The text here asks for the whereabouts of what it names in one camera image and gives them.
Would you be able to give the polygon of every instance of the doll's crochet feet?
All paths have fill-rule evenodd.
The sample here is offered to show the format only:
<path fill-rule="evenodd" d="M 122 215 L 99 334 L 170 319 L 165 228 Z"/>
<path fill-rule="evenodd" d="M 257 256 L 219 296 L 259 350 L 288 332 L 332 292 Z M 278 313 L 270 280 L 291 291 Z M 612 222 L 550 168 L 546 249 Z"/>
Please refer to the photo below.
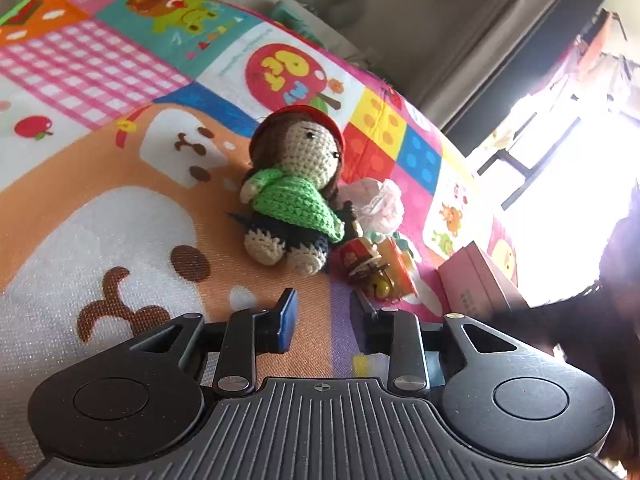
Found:
<path fill-rule="evenodd" d="M 268 266 L 278 263 L 284 254 L 284 243 L 260 230 L 247 231 L 244 235 L 244 248 L 256 262 Z"/>
<path fill-rule="evenodd" d="M 313 246 L 290 248 L 287 254 L 287 265 L 303 276 L 311 276 L 318 272 L 326 262 L 326 253 Z"/>

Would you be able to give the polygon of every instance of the doll's green sweater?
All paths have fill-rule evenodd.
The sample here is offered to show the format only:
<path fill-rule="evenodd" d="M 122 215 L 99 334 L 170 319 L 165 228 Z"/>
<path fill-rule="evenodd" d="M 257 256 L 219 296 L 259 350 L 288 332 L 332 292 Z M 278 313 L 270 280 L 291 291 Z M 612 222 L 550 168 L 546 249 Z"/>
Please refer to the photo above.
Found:
<path fill-rule="evenodd" d="M 258 171 L 249 182 L 256 183 L 260 189 L 252 201 L 254 211 L 287 224 L 320 231 L 334 243 L 342 240 L 344 224 L 308 180 L 269 168 Z"/>

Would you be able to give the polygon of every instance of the pink gingham pattern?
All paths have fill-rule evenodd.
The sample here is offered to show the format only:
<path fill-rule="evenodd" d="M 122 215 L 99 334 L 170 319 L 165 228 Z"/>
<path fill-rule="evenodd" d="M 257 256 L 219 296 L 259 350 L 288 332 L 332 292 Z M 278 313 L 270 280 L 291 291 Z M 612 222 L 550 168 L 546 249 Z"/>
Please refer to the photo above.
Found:
<path fill-rule="evenodd" d="M 191 82 L 97 20 L 3 48 L 0 74 L 92 130 Z"/>

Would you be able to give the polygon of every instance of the blue square pattern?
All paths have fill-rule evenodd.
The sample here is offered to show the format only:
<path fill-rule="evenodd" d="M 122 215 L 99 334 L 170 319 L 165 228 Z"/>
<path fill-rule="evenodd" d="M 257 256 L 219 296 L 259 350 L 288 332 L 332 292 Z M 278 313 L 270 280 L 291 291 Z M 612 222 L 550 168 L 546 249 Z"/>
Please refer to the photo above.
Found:
<path fill-rule="evenodd" d="M 173 103 L 195 108 L 217 120 L 233 133 L 243 137 L 251 137 L 258 126 L 258 123 L 240 108 L 197 82 L 190 83 L 171 94 L 155 99 L 154 102 Z"/>
<path fill-rule="evenodd" d="M 409 125 L 398 154 L 398 164 L 429 193 L 435 193 L 442 157 Z"/>

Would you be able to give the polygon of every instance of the small toy figure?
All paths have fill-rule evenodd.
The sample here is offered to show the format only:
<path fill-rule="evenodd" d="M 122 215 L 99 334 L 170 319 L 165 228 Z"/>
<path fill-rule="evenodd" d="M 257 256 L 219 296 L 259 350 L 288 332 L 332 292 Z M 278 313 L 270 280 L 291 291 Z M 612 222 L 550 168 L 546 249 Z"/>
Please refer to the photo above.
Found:
<path fill-rule="evenodd" d="M 376 244 L 380 259 L 377 272 L 366 281 L 365 293 L 380 301 L 400 300 L 409 294 L 417 294 L 410 272 L 414 261 L 408 251 L 401 251 L 392 237 Z"/>
<path fill-rule="evenodd" d="M 379 301 L 395 301 L 416 294 L 410 275 L 415 270 L 410 252 L 400 250 L 392 237 L 385 236 L 377 244 L 369 241 L 350 200 L 337 213 L 346 224 L 338 254 L 351 285 Z"/>
<path fill-rule="evenodd" d="M 287 264 L 304 275 L 318 272 L 329 243 L 344 236 L 344 223 L 329 208 L 340 171 L 344 139 L 325 113 L 306 105 L 274 112 L 249 145 L 253 168 L 240 190 L 254 213 L 244 247 L 255 261 Z"/>

